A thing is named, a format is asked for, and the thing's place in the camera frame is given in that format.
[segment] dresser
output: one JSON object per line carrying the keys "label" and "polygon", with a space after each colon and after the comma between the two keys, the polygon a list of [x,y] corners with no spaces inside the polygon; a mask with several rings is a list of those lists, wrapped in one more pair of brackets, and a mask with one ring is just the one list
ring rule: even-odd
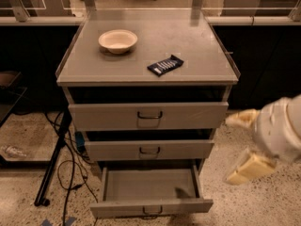
{"label": "dresser", "polygon": [[[100,49],[112,29],[136,33],[123,55]],[[147,66],[174,55],[183,65],[160,77]],[[92,12],[57,83],[69,101],[87,154],[100,166],[95,218],[206,213],[199,182],[238,81],[199,10],[102,9]]]}

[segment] speckled floor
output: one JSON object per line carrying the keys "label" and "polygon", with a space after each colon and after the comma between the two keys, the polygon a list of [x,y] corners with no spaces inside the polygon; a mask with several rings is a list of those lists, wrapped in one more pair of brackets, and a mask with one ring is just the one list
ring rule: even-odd
{"label": "speckled floor", "polygon": [[[55,146],[55,132],[43,114],[26,116],[10,115],[0,128],[0,144],[18,147],[25,159],[50,158]],[[229,128],[225,124],[216,131],[215,145],[205,162],[199,180],[203,196],[213,199],[214,205],[207,214],[179,215],[152,220],[141,218],[99,219],[96,225],[301,225],[301,164],[278,163],[277,172],[241,186],[229,186],[222,178],[227,168],[247,146],[254,147],[251,135],[242,129]],[[68,149],[62,149],[56,163],[71,159]],[[99,196],[100,179],[95,164],[82,162],[87,169],[87,184]],[[36,199],[44,170],[0,170],[0,225],[61,225],[66,190],[57,178],[57,167],[46,194],[48,207],[36,207]],[[61,166],[60,176],[68,186],[71,163]],[[74,184],[81,184],[79,169],[76,169]],[[85,186],[73,191],[69,198],[67,225],[93,225],[89,205],[95,199]]]}

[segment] empty drawer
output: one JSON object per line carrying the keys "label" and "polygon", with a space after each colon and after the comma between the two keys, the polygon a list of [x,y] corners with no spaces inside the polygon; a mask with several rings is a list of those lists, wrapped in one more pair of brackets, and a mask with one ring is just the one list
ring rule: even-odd
{"label": "empty drawer", "polygon": [[213,205],[190,160],[109,163],[102,180],[101,201],[90,205],[95,218],[207,213]]}
{"label": "empty drawer", "polygon": [[79,131],[217,128],[228,103],[69,105]]}
{"label": "empty drawer", "polygon": [[84,133],[93,161],[207,158],[212,130],[153,130]]}

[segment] black stand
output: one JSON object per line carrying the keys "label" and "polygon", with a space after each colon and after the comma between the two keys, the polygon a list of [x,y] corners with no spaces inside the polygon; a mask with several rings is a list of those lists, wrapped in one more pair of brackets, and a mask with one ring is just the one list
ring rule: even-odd
{"label": "black stand", "polygon": [[48,185],[52,179],[54,168],[55,168],[55,163],[59,156],[59,152],[66,145],[65,135],[69,130],[70,124],[71,124],[71,114],[70,114],[69,110],[66,109],[64,112],[63,119],[60,124],[59,130],[58,130],[58,140],[57,140],[57,143],[55,146],[55,150],[54,150],[51,160],[48,164],[43,181],[41,182],[40,190],[39,190],[37,198],[35,200],[35,206],[41,206],[41,205],[48,206],[50,204],[50,201],[45,198],[45,193],[46,193]]}

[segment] drawer front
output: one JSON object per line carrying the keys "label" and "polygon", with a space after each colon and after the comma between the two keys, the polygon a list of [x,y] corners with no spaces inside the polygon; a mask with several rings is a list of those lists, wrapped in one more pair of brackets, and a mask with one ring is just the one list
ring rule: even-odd
{"label": "drawer front", "polygon": [[211,140],[89,141],[87,154],[93,161],[160,160],[207,158],[214,146]]}
{"label": "drawer front", "polygon": [[174,161],[174,165],[168,163],[104,167],[101,201],[90,205],[94,217],[207,213],[213,201],[201,196],[196,165],[185,165],[182,160]]}
{"label": "drawer front", "polygon": [[70,105],[79,131],[217,128],[228,103]]}

